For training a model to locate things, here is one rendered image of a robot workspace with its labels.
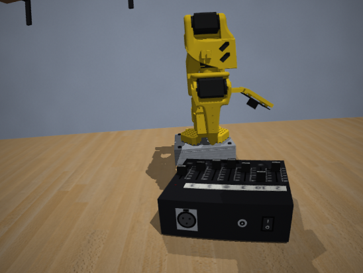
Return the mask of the black lighting desk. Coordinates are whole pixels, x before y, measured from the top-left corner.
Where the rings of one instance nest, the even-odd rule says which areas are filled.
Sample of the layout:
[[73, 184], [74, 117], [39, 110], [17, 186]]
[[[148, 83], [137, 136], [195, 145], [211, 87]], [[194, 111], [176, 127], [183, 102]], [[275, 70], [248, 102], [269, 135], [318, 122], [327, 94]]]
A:
[[289, 242], [284, 160], [186, 159], [157, 200], [164, 235]]

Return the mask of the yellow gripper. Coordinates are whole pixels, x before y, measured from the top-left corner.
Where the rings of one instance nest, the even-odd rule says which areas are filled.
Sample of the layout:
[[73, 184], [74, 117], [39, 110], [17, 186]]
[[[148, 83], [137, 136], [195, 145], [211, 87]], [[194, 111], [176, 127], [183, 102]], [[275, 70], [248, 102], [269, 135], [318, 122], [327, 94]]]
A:
[[[187, 74], [187, 78], [191, 78], [191, 94], [195, 106], [203, 108], [207, 138], [211, 145], [216, 143], [219, 134], [221, 106], [229, 104], [231, 93], [240, 92], [250, 98], [247, 105], [253, 109], [256, 109], [258, 103], [265, 108], [267, 108], [267, 106], [271, 108], [274, 106], [250, 89], [244, 87], [232, 88], [231, 82], [229, 81], [229, 75], [229, 72], [218, 73], [218, 68], [200, 68], [198, 74], [196, 74], [196, 71]], [[251, 98], [251, 96], [259, 102]]]

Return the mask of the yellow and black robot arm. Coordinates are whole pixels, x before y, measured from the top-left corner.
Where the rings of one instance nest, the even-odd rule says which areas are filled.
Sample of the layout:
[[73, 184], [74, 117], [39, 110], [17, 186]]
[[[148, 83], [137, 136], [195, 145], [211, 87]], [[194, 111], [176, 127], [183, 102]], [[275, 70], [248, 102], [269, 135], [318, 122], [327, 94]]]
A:
[[[200, 68], [237, 68], [235, 38], [227, 27], [225, 14], [217, 12], [194, 13], [184, 18], [184, 44], [187, 51], [186, 72], [196, 73]], [[196, 62], [199, 61], [199, 62]], [[181, 140], [192, 146], [207, 137], [202, 107], [196, 107], [191, 98], [194, 129], [181, 133]]]

